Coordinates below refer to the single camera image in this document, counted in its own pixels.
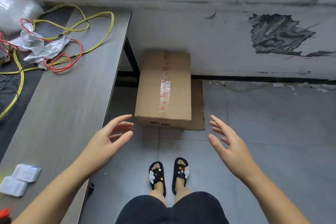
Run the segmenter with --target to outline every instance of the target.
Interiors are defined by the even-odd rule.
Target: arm
[[[215,116],[211,116],[212,130],[223,135],[222,141],[229,145],[224,148],[219,139],[210,134],[208,140],[228,169],[239,178],[257,198],[270,224],[310,224],[300,210],[285,194],[264,175],[254,162],[244,141]]]
[[[81,155],[56,177],[19,215],[14,224],[59,224],[84,182],[105,166],[133,135],[133,123],[123,115],[95,133]],[[116,131],[124,134],[111,135]]]

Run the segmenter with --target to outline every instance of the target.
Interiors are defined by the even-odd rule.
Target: tile floor
[[[260,168],[312,223],[333,223],[336,91],[246,85],[250,90],[236,92],[203,81],[206,120],[214,114],[228,122],[245,140]],[[116,87],[107,119],[134,114],[136,98],[137,89]],[[190,165],[187,187],[216,196],[231,224],[267,223],[251,192],[229,172],[208,143],[208,123],[205,131],[183,131],[142,127],[135,122],[133,131],[132,140],[92,177],[95,190],[86,202],[81,224],[114,223],[129,200],[148,194],[148,168],[156,160],[164,165],[166,200],[172,206],[170,177],[179,156]]]

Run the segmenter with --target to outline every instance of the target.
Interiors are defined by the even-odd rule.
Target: foot
[[[158,169],[160,168],[160,164],[156,163],[153,167],[152,167],[152,171],[154,169]],[[154,189],[159,191],[162,195],[163,195],[163,183],[162,182],[158,182],[156,184],[154,184]]]
[[[186,164],[184,163],[183,160],[180,160],[180,159],[179,159],[179,160],[177,161],[177,163],[186,166]],[[185,189],[185,186],[184,186],[184,179],[179,178],[179,177],[176,177],[176,184],[175,184],[175,190],[176,190],[176,193],[178,193],[179,190],[182,190],[182,189]]]

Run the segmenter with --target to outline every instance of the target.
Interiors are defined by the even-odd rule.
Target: hand
[[[88,178],[105,166],[116,152],[133,136],[133,123],[126,122],[132,115],[123,115],[111,120],[105,127],[95,133],[75,163],[85,171]],[[111,135],[113,132],[127,131],[124,134]]]
[[[244,183],[262,173],[246,144],[233,129],[213,115],[211,115],[211,119],[212,130],[223,135],[222,141],[230,146],[229,149],[225,149],[216,136],[208,135],[210,144],[215,148],[227,168]]]

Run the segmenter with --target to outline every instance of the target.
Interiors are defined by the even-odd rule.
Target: crumpled paper
[[[46,60],[56,57],[71,40],[71,36],[65,35],[55,41],[44,45],[43,36],[33,31],[33,25],[29,22],[24,22],[24,26],[32,32],[29,33],[25,29],[21,31],[20,37],[9,41],[11,44],[18,46],[20,51],[31,51],[23,60],[28,63],[37,63],[41,69],[47,69],[43,63],[43,57]]]

